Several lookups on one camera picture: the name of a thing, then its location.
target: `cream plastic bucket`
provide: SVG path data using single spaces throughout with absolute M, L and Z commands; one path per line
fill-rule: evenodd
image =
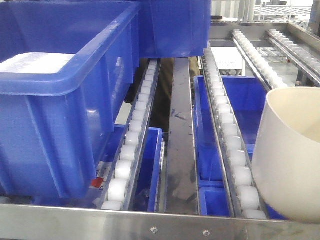
M 291 220 L 320 222 L 320 88 L 267 94 L 252 174 L 276 211 Z

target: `person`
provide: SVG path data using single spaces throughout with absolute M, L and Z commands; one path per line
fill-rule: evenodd
M 188 59 L 191 91 L 193 91 L 193 79 L 195 76 L 200 75 L 200 70 L 197 57 L 189 57 Z M 150 127 L 160 128 L 164 133 L 169 132 L 174 65 L 175 59 L 173 57 L 161 59 L 161 68 L 159 71 L 159 78 L 155 90 L 153 108 L 149 123 Z M 126 103 L 132 103 L 134 101 L 140 81 L 147 66 L 148 59 L 141 58 L 140 67 L 134 75 L 134 82 L 130 86 L 125 98 Z

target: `screw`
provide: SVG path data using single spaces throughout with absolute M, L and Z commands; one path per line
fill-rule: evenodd
M 205 236 L 205 237 L 210 236 L 210 234 L 211 233 L 209 232 L 209 230 L 204 230 L 203 233 L 202 233 L 202 235 Z
M 150 231 L 151 231 L 153 234 L 156 234 L 157 232 L 159 232 L 159 229 L 158 229 L 156 226 L 153 226 L 152 228 L 150 228 Z

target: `red tag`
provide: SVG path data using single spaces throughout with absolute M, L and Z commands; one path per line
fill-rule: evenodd
M 103 182 L 104 182 L 104 179 L 102 177 L 97 177 L 96 179 L 92 180 L 91 186 L 95 188 L 100 188 Z

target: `blue plastic crate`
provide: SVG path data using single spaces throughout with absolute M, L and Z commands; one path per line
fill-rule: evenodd
M 142 58 L 202 56 L 208 46 L 211 0 L 136 0 Z
M 134 210 L 155 212 L 163 131 L 150 127 L 145 145 L 139 179 L 137 182 Z
M 267 92 L 255 77 L 223 76 L 222 79 L 251 157 L 255 149 Z
M 230 217 L 226 190 L 222 187 L 202 187 L 199 190 L 201 215 Z
M 75 54 L 54 74 L 0 72 L 2 194 L 80 198 L 95 177 L 139 56 L 136 2 L 0 3 L 0 62 Z
M 194 92 L 195 143 L 199 187 L 223 187 L 220 156 L 203 76 L 194 78 Z
M 114 132 L 110 135 L 105 152 L 104 162 L 112 163 L 115 159 L 121 136 L 124 132 L 124 125 L 116 125 Z M 154 212 L 158 181 L 160 177 L 160 155 L 162 130 L 150 127 L 146 139 L 146 145 L 141 162 L 141 170 L 137 182 L 135 209 L 136 211 Z M 34 197 L 31 204 L 37 206 L 58 206 L 95 209 L 94 202 L 101 197 L 103 188 L 90 188 L 84 198 L 66 199 L 52 197 Z

